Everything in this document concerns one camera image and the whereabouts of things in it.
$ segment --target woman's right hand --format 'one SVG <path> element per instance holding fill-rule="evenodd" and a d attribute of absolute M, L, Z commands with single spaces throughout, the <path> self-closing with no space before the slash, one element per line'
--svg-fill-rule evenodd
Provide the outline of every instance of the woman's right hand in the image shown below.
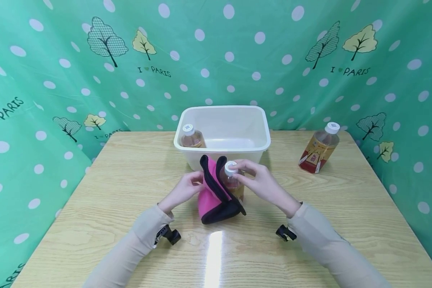
<path fill-rule="evenodd" d="M 288 218 L 294 216 L 301 207 L 301 203 L 280 186 L 266 166 L 246 159 L 235 160 L 235 162 L 237 164 L 230 166 L 231 169 L 240 169 L 254 176 L 254 179 L 250 179 L 240 174 L 234 174 L 235 179 L 250 188 L 259 198 L 279 207 Z"/>

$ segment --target hand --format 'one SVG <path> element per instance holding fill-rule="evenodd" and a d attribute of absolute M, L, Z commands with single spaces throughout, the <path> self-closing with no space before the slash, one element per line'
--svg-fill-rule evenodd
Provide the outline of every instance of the hand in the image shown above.
<path fill-rule="evenodd" d="M 158 208 L 166 214 L 170 214 L 174 207 L 186 202 L 202 191 L 204 186 L 201 183 L 203 183 L 202 171 L 184 174 L 173 190 L 158 203 Z"/>
<path fill-rule="evenodd" d="M 301 207 L 301 203 L 280 186 L 266 166 L 256 164 L 250 160 L 236 160 L 236 163 L 230 168 L 243 170 L 254 176 L 254 179 L 234 174 L 235 179 L 250 188 L 259 198 L 277 206 L 288 218 L 294 216 Z"/>

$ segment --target black clip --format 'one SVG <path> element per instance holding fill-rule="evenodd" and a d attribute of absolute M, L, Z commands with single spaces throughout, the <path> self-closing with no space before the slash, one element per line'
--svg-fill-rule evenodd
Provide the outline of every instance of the black clip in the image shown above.
<path fill-rule="evenodd" d="M 283 241 L 288 241 L 287 236 L 291 239 L 291 240 L 295 240 L 297 238 L 296 234 L 294 234 L 291 230 L 289 230 L 288 228 L 285 227 L 285 225 L 281 225 L 276 233 L 278 236 L 280 236 L 281 239 L 283 239 Z"/>
<path fill-rule="evenodd" d="M 155 245 L 159 242 L 161 237 L 165 237 L 170 241 L 171 245 L 176 244 L 177 241 L 181 239 L 181 235 L 179 232 L 175 229 L 171 231 L 171 228 L 169 225 L 165 225 L 161 230 L 157 233 L 155 237 Z"/>

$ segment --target white plastic basin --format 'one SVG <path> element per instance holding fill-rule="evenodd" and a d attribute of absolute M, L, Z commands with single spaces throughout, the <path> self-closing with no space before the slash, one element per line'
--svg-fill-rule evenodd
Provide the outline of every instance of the white plastic basin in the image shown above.
<path fill-rule="evenodd" d="M 181 145 L 182 127 L 192 124 L 200 130 L 206 148 L 186 148 Z M 259 163 L 262 153 L 270 146 L 266 113 L 257 106 L 203 106 L 184 110 L 179 120 L 174 146 L 183 153 L 192 170 L 201 170 L 200 158 L 206 154 L 217 160 L 249 159 Z"/>

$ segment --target woman's left hand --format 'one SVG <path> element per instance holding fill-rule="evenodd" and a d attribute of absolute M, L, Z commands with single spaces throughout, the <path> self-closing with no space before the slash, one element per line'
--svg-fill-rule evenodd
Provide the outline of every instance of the woman's left hand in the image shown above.
<path fill-rule="evenodd" d="M 203 172 L 195 171 L 184 174 L 171 192 L 158 203 L 166 214 L 169 214 L 174 207 L 191 199 L 192 196 L 204 189 Z"/>

